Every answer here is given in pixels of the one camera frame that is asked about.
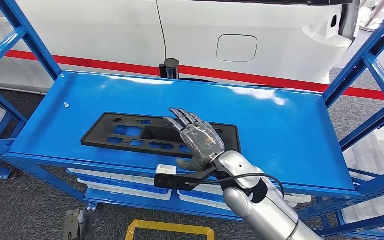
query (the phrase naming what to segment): yellow floor marking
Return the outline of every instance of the yellow floor marking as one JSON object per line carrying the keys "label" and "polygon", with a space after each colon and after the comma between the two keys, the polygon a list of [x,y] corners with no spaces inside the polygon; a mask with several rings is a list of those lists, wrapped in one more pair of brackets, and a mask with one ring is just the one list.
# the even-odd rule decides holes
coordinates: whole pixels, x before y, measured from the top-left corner
{"label": "yellow floor marking", "polygon": [[158,222],[158,221],[144,221],[144,220],[135,219],[128,226],[125,240],[133,240],[135,229],[151,229],[151,230],[160,230],[160,231],[167,231],[167,232],[206,235],[207,240],[214,240],[215,238],[214,231],[211,230],[209,227],[205,227],[205,226],[192,226],[192,225],[174,224],[174,223],[166,223],[166,222]]}

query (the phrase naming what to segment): black tray with holes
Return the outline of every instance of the black tray with holes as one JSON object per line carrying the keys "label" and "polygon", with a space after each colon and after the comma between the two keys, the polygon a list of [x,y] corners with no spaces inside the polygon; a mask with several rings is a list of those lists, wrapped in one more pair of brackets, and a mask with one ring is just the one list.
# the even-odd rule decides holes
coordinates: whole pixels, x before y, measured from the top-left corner
{"label": "black tray with holes", "polygon": [[[211,122],[210,124],[224,141],[226,151],[241,152],[238,129],[235,125]],[[160,116],[105,112],[81,138],[81,144],[106,149],[192,158],[191,151],[179,133]]]}

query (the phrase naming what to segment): white car body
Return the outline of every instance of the white car body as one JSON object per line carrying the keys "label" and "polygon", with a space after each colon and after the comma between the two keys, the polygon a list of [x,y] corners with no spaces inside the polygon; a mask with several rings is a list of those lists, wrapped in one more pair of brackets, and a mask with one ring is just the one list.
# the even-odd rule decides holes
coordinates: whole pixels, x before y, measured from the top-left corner
{"label": "white car body", "polygon": [[[17,3],[53,55],[86,59],[83,61],[157,68],[166,58],[176,58],[182,66],[328,84],[325,76],[352,44],[339,35],[342,5],[195,0]],[[12,30],[0,12],[0,41]],[[13,50],[30,51],[24,42]],[[156,76],[128,65],[124,71],[60,67]],[[223,76],[203,77],[199,72],[180,77],[233,82]],[[0,88],[46,93],[52,83],[38,61],[15,57],[0,61]],[[246,79],[236,83],[250,84]]]}

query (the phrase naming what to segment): blue shelf top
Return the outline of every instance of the blue shelf top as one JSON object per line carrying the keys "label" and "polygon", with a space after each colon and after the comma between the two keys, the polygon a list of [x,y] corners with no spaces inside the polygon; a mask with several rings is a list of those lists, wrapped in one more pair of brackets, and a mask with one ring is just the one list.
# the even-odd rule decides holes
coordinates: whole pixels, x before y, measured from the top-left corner
{"label": "blue shelf top", "polygon": [[64,71],[8,154],[149,174],[158,164],[175,165],[175,157],[83,146],[80,140],[105,112],[167,116],[169,107],[236,125],[242,154],[285,184],[355,190],[323,97],[286,89]]}

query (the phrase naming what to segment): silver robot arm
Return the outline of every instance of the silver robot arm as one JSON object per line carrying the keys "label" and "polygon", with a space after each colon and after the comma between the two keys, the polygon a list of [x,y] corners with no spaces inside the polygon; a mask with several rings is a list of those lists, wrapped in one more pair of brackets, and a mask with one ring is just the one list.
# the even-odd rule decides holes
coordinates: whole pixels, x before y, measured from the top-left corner
{"label": "silver robot arm", "polygon": [[266,177],[243,174],[262,173],[236,151],[226,151],[223,140],[206,121],[181,108],[168,109],[178,121],[166,116],[167,123],[176,129],[193,154],[191,161],[176,161],[185,170],[196,173],[183,175],[156,174],[155,186],[160,188],[193,190],[210,174],[215,173],[221,183],[227,206],[243,218],[264,240],[321,240],[298,219],[297,213]]}
{"label": "silver robot arm", "polygon": [[[263,173],[236,151],[225,152],[212,163],[218,172],[224,172],[229,176]],[[248,176],[234,181],[237,186],[224,189],[224,201],[262,239],[322,239],[298,219],[297,213],[289,207],[282,194],[268,178]]]}

